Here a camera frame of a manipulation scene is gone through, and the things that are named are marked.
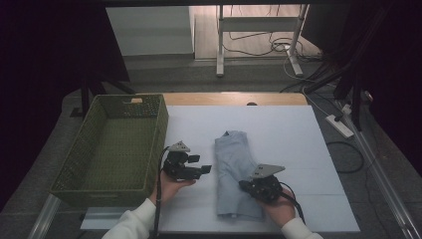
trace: black curtain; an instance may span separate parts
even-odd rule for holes
[[[394,1],[360,65],[371,112],[422,175],[422,2]]]
[[[0,208],[31,168],[82,78],[128,74],[106,8],[89,1],[0,1]]]

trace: wall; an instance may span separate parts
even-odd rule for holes
[[[107,8],[124,56],[193,53],[189,7]]]

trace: white table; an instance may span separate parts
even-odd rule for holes
[[[183,140],[191,154],[201,155],[192,166],[213,164],[213,168],[162,208],[162,233],[280,233],[269,218],[251,222],[216,215],[214,139],[225,130],[245,131],[257,162],[286,168],[276,176],[295,191],[312,231],[359,231],[310,106],[167,108],[165,145]],[[90,208],[81,229],[110,229],[126,209]]]

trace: person's arm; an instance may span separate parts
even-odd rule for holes
[[[195,183],[195,180],[176,181],[164,171],[161,172],[161,202],[174,197],[182,187]],[[103,239],[142,239],[148,238],[155,217],[156,187],[149,198],[133,211],[125,211],[118,223],[113,226]]]
[[[148,238],[154,216],[155,204],[147,198],[133,211],[125,211],[118,223],[104,235],[103,239]]]
[[[283,192],[293,197],[286,188]],[[322,239],[319,234],[313,233],[301,218],[296,217],[295,206],[288,199],[279,197],[277,202],[266,204],[257,200],[273,221],[282,228],[286,239]]]

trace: light blue fabric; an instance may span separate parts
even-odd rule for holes
[[[240,180],[251,180],[257,167],[243,131],[226,131],[215,139],[218,167],[217,214],[244,220],[264,220],[262,207],[249,193],[244,192]]]

